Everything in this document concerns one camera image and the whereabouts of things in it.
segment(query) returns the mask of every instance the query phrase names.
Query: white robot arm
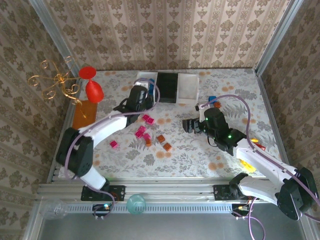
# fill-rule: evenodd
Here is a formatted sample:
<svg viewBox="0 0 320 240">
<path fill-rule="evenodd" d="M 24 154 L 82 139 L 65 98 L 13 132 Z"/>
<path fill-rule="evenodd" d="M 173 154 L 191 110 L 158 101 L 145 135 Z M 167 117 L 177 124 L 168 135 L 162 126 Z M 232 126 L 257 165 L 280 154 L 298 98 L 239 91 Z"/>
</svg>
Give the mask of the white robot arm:
<svg viewBox="0 0 320 240">
<path fill-rule="evenodd" d="M 129 97 L 115 107 L 108 116 L 98 122 L 80 129 L 68 128 L 63 134 L 56 161 L 61 165 L 65 165 L 67 153 L 72 142 L 81 133 L 86 132 L 74 145 L 67 168 L 92 188 L 108 191 L 109 181 L 93 167 L 94 148 L 113 133 L 134 123 L 139 116 L 139 114 L 136 114 L 137 112 L 150 109 L 153 106 L 153 97 L 148 95 L 146 87 L 148 87 L 148 84 L 143 85 L 137 82 L 131 89 Z"/>
<path fill-rule="evenodd" d="M 316 196 L 318 191 L 312 173 L 302 168 L 300 170 L 287 165 L 266 152 L 262 155 L 281 165 L 281 170 L 276 165 L 258 154 L 260 148 L 252 148 L 247 136 L 237 129 L 229 128 L 224 114 L 215 107 L 199 103 L 195 109 L 199 111 L 199 118 L 182 121 L 185 132 L 205 134 L 208 139 L 213 139 L 216 146 L 237 159 L 244 160 L 255 167 L 266 178 L 254 178 L 246 173 L 240 173 L 229 182 L 231 194 L 237 199 L 239 191 L 245 196 L 257 197 L 273 203 L 293 220 L 299 220 L 303 213 L 311 208 L 315 202 L 288 173 L 296 176 Z"/>
</svg>

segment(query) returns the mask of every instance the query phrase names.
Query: pink cube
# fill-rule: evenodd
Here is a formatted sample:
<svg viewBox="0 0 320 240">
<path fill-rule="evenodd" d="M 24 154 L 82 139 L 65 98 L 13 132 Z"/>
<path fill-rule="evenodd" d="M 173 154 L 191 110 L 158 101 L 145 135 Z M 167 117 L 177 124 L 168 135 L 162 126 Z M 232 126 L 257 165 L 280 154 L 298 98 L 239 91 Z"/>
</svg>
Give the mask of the pink cube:
<svg viewBox="0 0 320 240">
<path fill-rule="evenodd" d="M 140 139 L 144 133 L 142 131 L 137 131 L 135 134 L 134 134 L 138 139 Z"/>
<path fill-rule="evenodd" d="M 138 129 L 138 131 L 140 131 L 140 132 L 145 132 L 147 130 L 147 128 L 145 127 L 145 126 L 141 126 L 141 127 L 139 127 L 139 129 Z"/>
<path fill-rule="evenodd" d="M 143 117 L 142 117 L 142 119 L 145 120 L 145 121 L 147 121 L 149 118 L 150 118 L 150 116 L 147 115 L 147 114 L 143 115 Z"/>
<path fill-rule="evenodd" d="M 146 123 L 150 124 L 150 125 L 154 124 L 154 122 L 155 122 L 155 120 L 151 117 L 149 117 L 148 120 L 146 121 Z"/>
<path fill-rule="evenodd" d="M 151 139 L 151 136 L 148 133 L 143 134 L 144 140 Z"/>
<path fill-rule="evenodd" d="M 116 141 L 110 142 L 111 147 L 114 149 L 118 146 L 118 143 Z"/>
</svg>

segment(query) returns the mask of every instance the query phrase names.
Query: patterned wallpaper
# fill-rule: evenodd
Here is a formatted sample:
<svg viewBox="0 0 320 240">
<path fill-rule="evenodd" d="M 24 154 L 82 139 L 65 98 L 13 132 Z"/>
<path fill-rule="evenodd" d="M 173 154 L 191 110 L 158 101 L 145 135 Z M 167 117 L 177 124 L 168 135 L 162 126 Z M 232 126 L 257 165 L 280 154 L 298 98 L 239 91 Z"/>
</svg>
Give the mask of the patterned wallpaper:
<svg viewBox="0 0 320 240">
<path fill-rule="evenodd" d="M 59 95 L 44 102 L 27 79 L 44 72 L 44 59 L 61 62 L 36 12 L 23 0 L 0 1 L 0 239 L 19 239 L 28 223 L 38 184 L 47 179 L 67 110 Z"/>
<path fill-rule="evenodd" d="M 81 65 L 254 67 L 290 0 L 46 0 Z"/>
<path fill-rule="evenodd" d="M 291 164 L 310 169 L 320 189 L 319 0 L 303 2 L 262 79 Z"/>
</svg>

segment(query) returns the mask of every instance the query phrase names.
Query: yellow object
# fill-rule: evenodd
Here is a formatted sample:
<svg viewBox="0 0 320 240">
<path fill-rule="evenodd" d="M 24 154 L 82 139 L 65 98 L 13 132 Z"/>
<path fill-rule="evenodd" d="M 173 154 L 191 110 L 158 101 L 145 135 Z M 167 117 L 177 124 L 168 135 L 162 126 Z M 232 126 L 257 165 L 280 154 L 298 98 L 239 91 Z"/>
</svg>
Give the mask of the yellow object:
<svg viewBox="0 0 320 240">
<path fill-rule="evenodd" d="M 253 173 L 255 172 L 257 169 L 253 166 L 251 166 L 249 163 L 247 163 L 246 161 L 243 161 L 240 159 L 240 163 L 242 163 L 242 165 L 244 166 L 244 168 L 249 172 L 249 173 Z"/>
</svg>

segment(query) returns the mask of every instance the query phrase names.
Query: small cube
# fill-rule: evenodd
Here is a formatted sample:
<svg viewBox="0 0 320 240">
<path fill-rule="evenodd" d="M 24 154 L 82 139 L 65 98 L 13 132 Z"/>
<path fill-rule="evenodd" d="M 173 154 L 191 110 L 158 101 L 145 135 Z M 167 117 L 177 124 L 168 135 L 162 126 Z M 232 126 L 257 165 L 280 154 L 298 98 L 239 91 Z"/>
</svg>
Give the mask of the small cube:
<svg viewBox="0 0 320 240">
<path fill-rule="evenodd" d="M 144 133 L 142 131 L 137 131 L 135 134 L 134 134 L 138 139 L 140 139 Z"/>
<path fill-rule="evenodd" d="M 151 147 L 151 145 L 152 145 L 151 139 L 146 139 L 146 140 L 145 140 L 145 145 L 146 145 L 147 147 Z"/>
<path fill-rule="evenodd" d="M 163 143 L 166 140 L 163 135 L 157 136 L 156 139 L 158 139 L 159 143 Z"/>
<path fill-rule="evenodd" d="M 170 145 L 169 143 L 166 143 L 166 144 L 163 146 L 163 148 L 164 148 L 167 152 L 169 152 L 172 147 L 171 147 L 171 145 Z"/>
<path fill-rule="evenodd" d="M 221 103 L 219 101 L 216 101 L 213 106 L 217 109 L 221 108 Z"/>
<path fill-rule="evenodd" d="M 118 146 L 118 143 L 116 141 L 110 142 L 111 147 L 114 149 Z"/>
<path fill-rule="evenodd" d="M 147 124 L 154 124 L 155 120 L 152 117 L 149 117 L 148 120 L 146 121 Z"/>
<path fill-rule="evenodd" d="M 143 117 L 142 117 L 142 119 L 145 120 L 145 121 L 147 121 L 149 118 L 150 118 L 150 116 L 147 115 L 147 114 L 143 115 Z"/>
<path fill-rule="evenodd" d="M 209 99 L 208 101 L 210 102 L 211 100 L 213 99 L 216 99 L 217 97 L 216 96 L 209 96 Z"/>
<path fill-rule="evenodd" d="M 148 133 L 145 133 L 143 134 L 143 138 L 147 140 L 147 139 L 151 139 L 151 136 Z"/>
<path fill-rule="evenodd" d="M 147 130 L 147 128 L 145 126 L 140 126 L 138 131 L 144 133 Z"/>
</svg>

